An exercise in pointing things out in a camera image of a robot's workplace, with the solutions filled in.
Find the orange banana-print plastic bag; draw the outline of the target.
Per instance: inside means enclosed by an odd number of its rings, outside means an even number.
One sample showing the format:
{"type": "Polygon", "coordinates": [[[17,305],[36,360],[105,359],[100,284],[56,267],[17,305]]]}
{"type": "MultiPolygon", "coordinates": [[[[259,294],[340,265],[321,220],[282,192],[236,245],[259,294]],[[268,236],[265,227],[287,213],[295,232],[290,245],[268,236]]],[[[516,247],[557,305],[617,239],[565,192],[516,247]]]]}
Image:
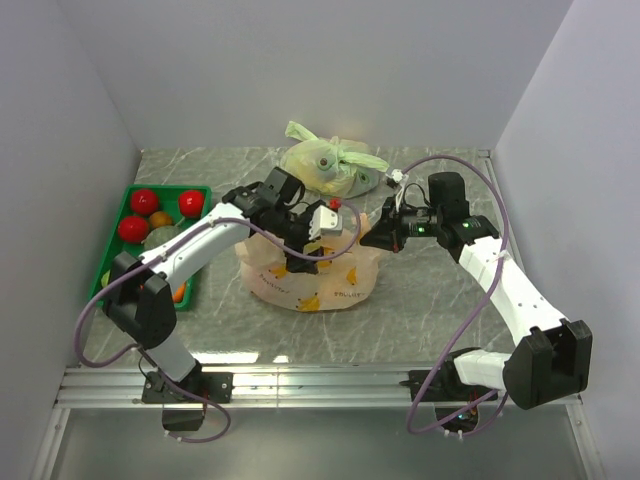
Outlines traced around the orange banana-print plastic bag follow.
{"type": "Polygon", "coordinates": [[[235,245],[243,286],[266,303],[298,312],[350,308],[372,293],[385,252],[356,243],[318,263],[318,272],[290,273],[285,252],[259,234],[235,245]]]}

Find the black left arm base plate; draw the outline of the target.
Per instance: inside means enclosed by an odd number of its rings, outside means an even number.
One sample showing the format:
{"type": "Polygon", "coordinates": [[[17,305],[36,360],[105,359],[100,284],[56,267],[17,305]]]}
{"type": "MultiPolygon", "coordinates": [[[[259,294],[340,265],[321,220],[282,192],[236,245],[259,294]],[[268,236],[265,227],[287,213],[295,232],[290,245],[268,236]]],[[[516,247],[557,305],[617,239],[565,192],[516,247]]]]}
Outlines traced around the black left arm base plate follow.
{"type": "Polygon", "coordinates": [[[158,372],[146,375],[141,402],[143,404],[203,403],[205,399],[218,404],[231,401],[234,375],[231,372],[204,372],[194,381],[172,386],[158,372]]]}

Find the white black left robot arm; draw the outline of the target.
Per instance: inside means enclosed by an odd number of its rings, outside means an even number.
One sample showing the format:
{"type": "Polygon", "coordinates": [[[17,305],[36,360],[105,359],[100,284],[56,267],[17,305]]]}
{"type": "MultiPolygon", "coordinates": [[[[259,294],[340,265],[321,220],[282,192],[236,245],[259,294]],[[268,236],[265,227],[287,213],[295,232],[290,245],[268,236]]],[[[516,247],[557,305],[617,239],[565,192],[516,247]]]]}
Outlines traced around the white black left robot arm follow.
{"type": "Polygon", "coordinates": [[[335,215],[321,200],[294,212],[291,202],[303,190],[300,180],[274,168],[265,181],[226,193],[210,213],[168,242],[143,256],[122,253],[114,259],[103,311],[165,375],[165,388],[177,401],[202,396],[205,383],[201,364],[176,332],[175,289],[257,231],[283,244],[290,271],[316,272],[302,254],[335,215]]]}

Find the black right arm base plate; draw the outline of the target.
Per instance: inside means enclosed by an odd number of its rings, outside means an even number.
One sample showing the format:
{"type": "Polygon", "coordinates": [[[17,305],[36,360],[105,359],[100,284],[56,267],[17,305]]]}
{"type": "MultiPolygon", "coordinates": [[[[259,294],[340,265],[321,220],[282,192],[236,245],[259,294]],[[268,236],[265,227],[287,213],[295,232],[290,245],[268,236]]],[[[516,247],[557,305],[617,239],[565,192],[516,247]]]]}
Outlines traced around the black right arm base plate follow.
{"type": "MultiPolygon", "coordinates": [[[[411,400],[414,400],[426,380],[430,369],[410,370],[407,378],[399,385],[409,389],[411,400]]],[[[421,397],[421,402],[471,402],[490,392],[484,386],[463,384],[456,372],[443,373],[438,371],[421,397]]]]}

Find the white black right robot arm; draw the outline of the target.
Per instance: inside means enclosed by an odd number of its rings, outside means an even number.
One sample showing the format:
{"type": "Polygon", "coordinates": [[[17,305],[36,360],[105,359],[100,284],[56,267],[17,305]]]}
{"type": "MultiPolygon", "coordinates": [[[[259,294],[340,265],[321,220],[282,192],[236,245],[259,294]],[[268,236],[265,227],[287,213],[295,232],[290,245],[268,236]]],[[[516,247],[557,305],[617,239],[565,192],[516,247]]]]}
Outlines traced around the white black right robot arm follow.
{"type": "Polygon", "coordinates": [[[483,289],[511,334],[510,354],[447,346],[428,372],[413,371],[414,402],[474,400],[508,394],[528,410],[583,392],[588,386],[593,334],[548,303],[506,249],[506,235],[483,215],[474,215],[465,182],[455,172],[428,178],[427,202],[412,206],[405,189],[388,197],[381,216],[363,236],[363,246],[393,253],[410,238],[435,238],[483,289]]]}

